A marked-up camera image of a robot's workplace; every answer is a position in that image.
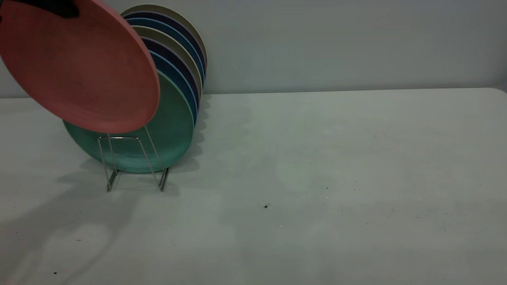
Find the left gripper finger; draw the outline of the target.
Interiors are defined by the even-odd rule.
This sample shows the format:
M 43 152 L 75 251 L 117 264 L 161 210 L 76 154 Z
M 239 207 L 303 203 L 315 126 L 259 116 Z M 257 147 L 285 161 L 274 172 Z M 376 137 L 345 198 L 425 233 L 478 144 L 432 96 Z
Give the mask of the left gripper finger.
M 64 19 L 78 18 L 80 16 L 74 0 L 15 0 L 15 2 L 40 8 Z

